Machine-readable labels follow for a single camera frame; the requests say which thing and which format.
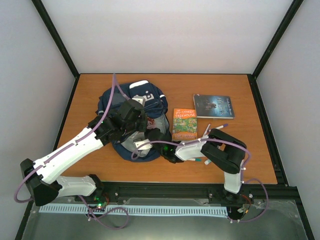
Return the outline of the navy blue student backpack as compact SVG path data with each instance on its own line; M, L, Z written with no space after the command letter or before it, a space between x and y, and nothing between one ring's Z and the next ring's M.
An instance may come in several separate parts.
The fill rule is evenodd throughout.
M136 142L147 139L148 130L158 129L166 137L171 137L170 124L166 116L168 112L168 101L165 94L153 83L146 79L124 83L114 87L108 115L114 115L127 99L140 98L143 102L143 117L132 120L133 130L126 132L120 140L111 142L114 150L126 161L145 163L160 157L160 153L154 148L138 150L138 157L132 159L132 153L137 149Z

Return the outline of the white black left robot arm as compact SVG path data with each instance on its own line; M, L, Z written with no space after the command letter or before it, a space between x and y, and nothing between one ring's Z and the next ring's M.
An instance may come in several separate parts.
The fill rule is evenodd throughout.
M23 183L35 205L41 207L56 198L78 195L92 202L100 201L104 185L97 175L68 177L62 173L111 142L122 143L135 132L145 132L148 120L144 105L141 96L125 100L118 110L97 116L76 137L47 156L23 160L20 163Z

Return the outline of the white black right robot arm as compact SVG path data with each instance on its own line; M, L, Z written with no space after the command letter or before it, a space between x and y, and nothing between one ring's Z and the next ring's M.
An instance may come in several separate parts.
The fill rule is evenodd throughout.
M158 128L145 134L152 147L167 161L176 164L192 158L207 158L224 174L224 192L236 195L244 183L247 161L251 158L244 142L213 128L209 134L189 141L174 141Z

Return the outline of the pink Taming of Shrew book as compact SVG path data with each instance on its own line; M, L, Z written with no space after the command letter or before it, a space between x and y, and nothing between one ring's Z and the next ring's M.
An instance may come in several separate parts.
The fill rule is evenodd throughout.
M151 130L151 129L155 129L156 128L156 121L153 118L148 117L147 118L147 129Z

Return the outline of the green capped white marker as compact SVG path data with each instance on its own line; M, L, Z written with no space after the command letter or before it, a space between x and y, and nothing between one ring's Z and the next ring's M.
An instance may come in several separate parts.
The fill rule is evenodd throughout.
M201 162L202 159L201 159L201 158L193 157L193 158L189 158L189 159L187 159L187 160L185 160L185 161Z

